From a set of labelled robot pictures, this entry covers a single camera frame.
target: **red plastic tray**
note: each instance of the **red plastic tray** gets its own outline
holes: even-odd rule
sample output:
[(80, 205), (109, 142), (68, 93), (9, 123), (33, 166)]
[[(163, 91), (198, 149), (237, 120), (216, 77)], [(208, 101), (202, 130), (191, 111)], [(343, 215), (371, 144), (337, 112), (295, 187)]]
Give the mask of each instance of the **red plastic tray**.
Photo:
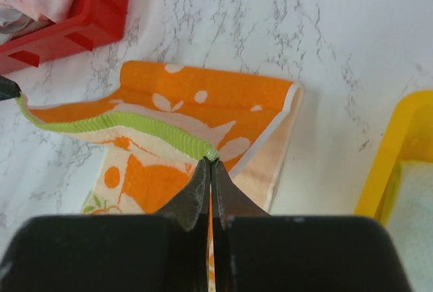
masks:
[(119, 41), (129, 0), (74, 0), (69, 18), (0, 45), (0, 74)]

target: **table surface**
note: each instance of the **table surface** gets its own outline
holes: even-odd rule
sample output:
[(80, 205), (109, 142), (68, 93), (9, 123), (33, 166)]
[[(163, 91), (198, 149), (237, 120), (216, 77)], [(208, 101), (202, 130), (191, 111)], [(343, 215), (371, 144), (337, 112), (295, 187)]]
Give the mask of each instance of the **table surface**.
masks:
[[(274, 214), (351, 214), (392, 111), (433, 87), (433, 0), (130, 0), (122, 41), (10, 74), (31, 105), (100, 97), (122, 62), (304, 84)], [(0, 252), (31, 216), (78, 212), (104, 149), (0, 108)]]

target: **black tip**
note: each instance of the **black tip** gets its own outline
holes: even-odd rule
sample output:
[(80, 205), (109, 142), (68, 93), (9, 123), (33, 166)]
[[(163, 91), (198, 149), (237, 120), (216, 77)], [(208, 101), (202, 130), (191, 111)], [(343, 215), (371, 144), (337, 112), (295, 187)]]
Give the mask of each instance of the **black tip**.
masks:
[(21, 96), (18, 84), (0, 75), (0, 101)]

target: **yellow basket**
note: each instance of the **yellow basket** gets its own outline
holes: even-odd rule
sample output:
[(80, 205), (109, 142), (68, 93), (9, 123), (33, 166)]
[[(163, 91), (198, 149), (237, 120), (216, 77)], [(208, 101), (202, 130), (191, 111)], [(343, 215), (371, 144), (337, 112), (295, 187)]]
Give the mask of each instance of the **yellow basket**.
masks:
[(419, 91), (397, 105), (375, 157), (355, 214), (383, 225), (396, 200), (399, 162), (433, 162), (433, 91)]

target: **green fringe trim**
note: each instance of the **green fringe trim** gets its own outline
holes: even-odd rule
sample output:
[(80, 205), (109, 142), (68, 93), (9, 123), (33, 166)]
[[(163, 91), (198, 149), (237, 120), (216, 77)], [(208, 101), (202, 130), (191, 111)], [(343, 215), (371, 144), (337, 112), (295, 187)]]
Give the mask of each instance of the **green fringe trim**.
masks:
[(16, 101), (24, 116), (35, 126), (43, 130), (61, 133), (83, 133), (104, 130), (114, 126), (126, 126), (158, 137), (195, 160), (207, 157), (213, 162), (219, 158), (218, 150), (207, 141), (190, 135), (177, 126), (148, 118), (147, 116), (129, 112), (108, 112), (94, 118), (77, 120), (75, 122), (44, 123), (37, 120), (28, 110), (25, 95), (21, 94)]

